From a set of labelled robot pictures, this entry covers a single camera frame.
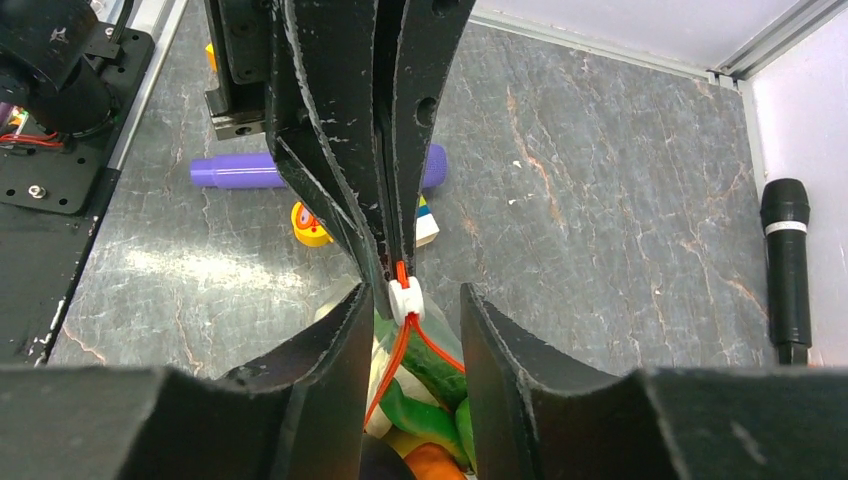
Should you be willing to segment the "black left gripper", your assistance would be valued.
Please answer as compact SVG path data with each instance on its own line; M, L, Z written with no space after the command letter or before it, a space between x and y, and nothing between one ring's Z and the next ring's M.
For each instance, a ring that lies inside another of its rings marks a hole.
M204 6L217 78L205 99L216 137L267 138L283 178L351 255L375 309L391 317L394 268L415 270L424 163L475 3Z

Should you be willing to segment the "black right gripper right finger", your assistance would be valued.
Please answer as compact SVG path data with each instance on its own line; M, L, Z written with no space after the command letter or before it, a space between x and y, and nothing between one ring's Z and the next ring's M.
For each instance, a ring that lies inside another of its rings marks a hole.
M641 367L615 376L460 290L481 479L843 479L847 373Z

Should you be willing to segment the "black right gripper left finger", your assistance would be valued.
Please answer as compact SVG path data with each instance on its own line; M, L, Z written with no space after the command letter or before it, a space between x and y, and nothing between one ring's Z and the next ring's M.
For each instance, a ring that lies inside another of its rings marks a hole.
M373 334L360 284L217 380L171 367L5 368L5 479L355 479Z

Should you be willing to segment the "green cucumber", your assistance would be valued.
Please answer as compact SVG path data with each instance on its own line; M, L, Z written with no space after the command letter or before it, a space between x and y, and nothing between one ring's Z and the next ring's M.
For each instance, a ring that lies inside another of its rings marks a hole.
M450 411L468 397L465 374L432 351L416 331L409 333L402 365Z

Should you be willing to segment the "green white cabbage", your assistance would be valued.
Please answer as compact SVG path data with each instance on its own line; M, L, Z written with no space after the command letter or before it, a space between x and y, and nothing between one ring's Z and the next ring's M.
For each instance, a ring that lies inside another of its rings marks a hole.
M416 331L432 351L465 374L460 339L440 310L421 320L419 326L412 327L409 333L411 331ZM402 365L404 355L369 417L366 430L381 436L394 427L425 442L442 446L453 456L460 469L474 471L477 458L469 397L454 411L448 410L406 370Z

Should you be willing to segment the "clear zip top bag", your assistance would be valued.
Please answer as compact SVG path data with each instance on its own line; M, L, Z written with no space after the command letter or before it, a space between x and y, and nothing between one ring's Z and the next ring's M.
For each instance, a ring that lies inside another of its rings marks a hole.
M461 342L428 294L424 318L408 330L406 350L393 379L374 403L391 364L398 326L374 313L374 336L365 432L406 456L424 444L446 450L466 474L476 470L468 387Z

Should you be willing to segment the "orange fruit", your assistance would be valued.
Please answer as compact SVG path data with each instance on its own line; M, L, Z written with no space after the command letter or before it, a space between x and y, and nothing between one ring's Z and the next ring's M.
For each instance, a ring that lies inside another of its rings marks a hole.
M419 445L404 456L405 464L417 480L466 480L453 456L435 443Z

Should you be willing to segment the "purple eggplant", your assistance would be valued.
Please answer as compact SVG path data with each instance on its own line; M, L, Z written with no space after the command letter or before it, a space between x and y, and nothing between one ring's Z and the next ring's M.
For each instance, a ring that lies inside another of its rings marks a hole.
M382 439L364 433L361 442L360 480L415 480L402 457Z

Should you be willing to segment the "yellow cheese wedge toy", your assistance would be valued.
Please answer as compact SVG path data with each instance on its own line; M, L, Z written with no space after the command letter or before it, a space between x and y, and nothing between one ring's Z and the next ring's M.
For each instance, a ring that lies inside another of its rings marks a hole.
M212 43L207 44L204 51L205 51L205 55L206 55L210 69L213 72L217 72L218 66L217 66L217 61L216 61L215 50L214 50L213 44Z

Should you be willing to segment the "purple toy stick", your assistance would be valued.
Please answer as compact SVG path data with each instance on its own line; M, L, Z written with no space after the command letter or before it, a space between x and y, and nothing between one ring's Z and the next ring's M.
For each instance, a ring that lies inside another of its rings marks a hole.
M223 154L194 159L190 163L189 174L192 182L202 188L235 190L287 187L269 153ZM445 182L447 176L446 150L441 145L431 144L422 187L438 187Z

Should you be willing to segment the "green blue white block stack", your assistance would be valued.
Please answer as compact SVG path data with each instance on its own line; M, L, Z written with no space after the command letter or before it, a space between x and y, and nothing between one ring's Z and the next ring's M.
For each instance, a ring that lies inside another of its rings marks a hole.
M419 198L416 218L416 246L431 243L440 233L440 228L424 196Z

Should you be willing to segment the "yellow red toy disc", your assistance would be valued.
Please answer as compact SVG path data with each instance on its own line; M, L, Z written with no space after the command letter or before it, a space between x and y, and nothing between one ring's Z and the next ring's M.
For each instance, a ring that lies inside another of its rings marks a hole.
M306 209L303 203L296 202L291 210L290 220L295 238L311 248L330 244L333 239L317 218Z

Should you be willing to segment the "black microphone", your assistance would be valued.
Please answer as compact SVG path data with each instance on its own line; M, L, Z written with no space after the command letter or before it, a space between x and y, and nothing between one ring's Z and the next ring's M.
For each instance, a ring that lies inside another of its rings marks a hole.
M769 337L781 365L806 366L812 347L807 266L811 207L793 178L767 183L760 219L766 243Z

